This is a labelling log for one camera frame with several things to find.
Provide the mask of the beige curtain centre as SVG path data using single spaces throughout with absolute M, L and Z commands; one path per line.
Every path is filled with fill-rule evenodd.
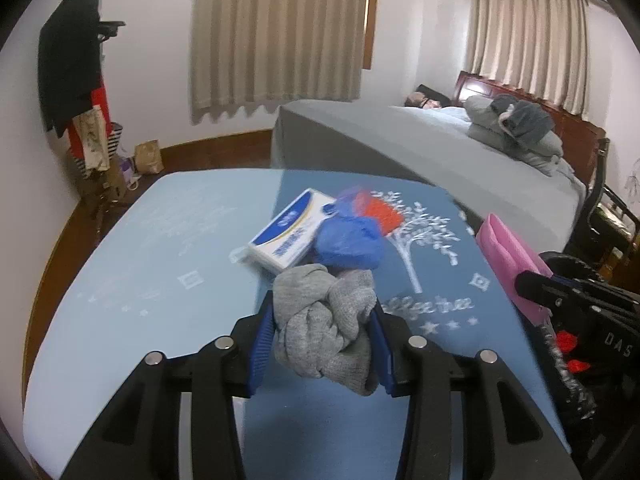
M 368 0 L 194 0 L 191 110 L 359 99 Z

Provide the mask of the beige tote bag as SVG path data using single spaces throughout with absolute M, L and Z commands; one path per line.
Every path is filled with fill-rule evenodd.
M 79 136 L 85 174 L 110 169 L 107 149 L 106 121 L 101 107 L 95 105 L 88 112 L 73 118 L 73 125 Z

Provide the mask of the black jacket on rack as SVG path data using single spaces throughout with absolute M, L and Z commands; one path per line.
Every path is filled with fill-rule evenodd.
M 40 30 L 38 92 L 44 125 L 62 136 L 101 85 L 99 0 L 62 0 Z

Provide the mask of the pink mesh cloth with cord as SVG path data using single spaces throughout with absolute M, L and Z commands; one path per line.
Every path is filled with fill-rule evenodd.
M 552 277 L 552 271 L 537 254 L 495 214 L 488 214 L 476 234 L 485 259 L 506 292 L 506 296 L 533 326 L 550 322 L 550 311 L 521 297 L 515 289 L 518 274 L 525 271 Z

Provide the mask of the striped basket bag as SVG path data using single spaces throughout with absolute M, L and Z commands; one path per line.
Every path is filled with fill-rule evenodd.
M 112 131 L 107 137 L 108 157 L 112 158 L 118 149 L 120 138 L 122 137 L 122 125 L 118 122 L 111 122 Z

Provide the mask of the grey sock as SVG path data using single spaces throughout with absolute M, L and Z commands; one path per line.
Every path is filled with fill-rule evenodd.
M 326 378 L 360 396 L 378 388 L 367 325 L 378 297 L 369 270 L 332 275 L 322 264 L 294 266 L 272 285 L 274 355 L 300 377 Z

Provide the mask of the orange foam net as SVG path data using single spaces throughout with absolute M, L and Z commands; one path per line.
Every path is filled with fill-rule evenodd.
M 556 345 L 562 354 L 567 369 L 572 374 L 580 374 L 590 369 L 590 363 L 574 357 L 575 350 L 578 347 L 578 338 L 575 335 L 566 330 L 560 330 L 556 333 Z
M 363 215 L 378 222 L 381 234 L 390 235 L 402 226 L 404 215 L 380 198 L 371 196 L 363 209 Z

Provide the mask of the dark items on bed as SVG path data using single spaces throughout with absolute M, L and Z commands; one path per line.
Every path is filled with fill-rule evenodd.
M 443 108 L 450 105 L 451 100 L 448 96 L 424 86 L 424 84 L 419 84 L 418 88 L 411 92 L 405 99 L 406 107 Z

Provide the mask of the red hanging bag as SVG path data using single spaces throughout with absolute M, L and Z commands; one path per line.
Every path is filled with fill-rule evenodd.
M 110 166 L 108 138 L 112 135 L 104 82 L 90 93 L 90 110 L 72 119 L 66 132 L 72 155 L 81 159 L 89 170 L 106 171 Z

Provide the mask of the grey covered bed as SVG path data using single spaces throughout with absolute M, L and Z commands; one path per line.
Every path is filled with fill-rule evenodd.
M 446 190 L 482 223 L 496 214 L 536 252 L 564 249 L 586 190 L 568 172 L 540 170 L 469 137 L 448 110 L 330 101 L 279 108 L 271 165 L 421 181 Z

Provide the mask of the blue white cardboard box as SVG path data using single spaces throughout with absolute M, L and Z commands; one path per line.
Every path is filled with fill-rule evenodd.
M 274 274 L 296 266 L 314 244 L 321 223 L 335 214 L 335 202 L 307 188 L 248 243 L 248 252 Z

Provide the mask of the orange foam net on table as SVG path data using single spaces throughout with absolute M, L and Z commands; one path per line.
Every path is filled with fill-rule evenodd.
M 378 222 L 381 234 L 390 235 L 402 226 L 404 215 L 380 198 L 371 196 L 363 209 L 363 215 Z

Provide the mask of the dark grey folded blanket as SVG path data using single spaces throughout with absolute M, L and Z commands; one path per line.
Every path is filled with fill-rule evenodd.
M 497 115 L 506 140 L 522 148 L 533 148 L 554 128 L 552 117 L 539 104 L 515 99 L 510 94 L 498 94 L 490 109 Z

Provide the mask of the blue plastic bag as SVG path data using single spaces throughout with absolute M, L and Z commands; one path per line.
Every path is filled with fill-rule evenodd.
M 341 192 L 334 213 L 318 227 L 314 261 L 340 269 L 373 270 L 383 259 L 380 222 L 366 215 L 371 194 L 364 188 Z

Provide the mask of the grey pillows stack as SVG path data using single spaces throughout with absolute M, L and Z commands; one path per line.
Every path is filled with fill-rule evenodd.
M 552 177 L 563 160 L 563 143 L 551 115 L 539 104 L 510 94 L 470 96 L 463 108 L 469 137 Z

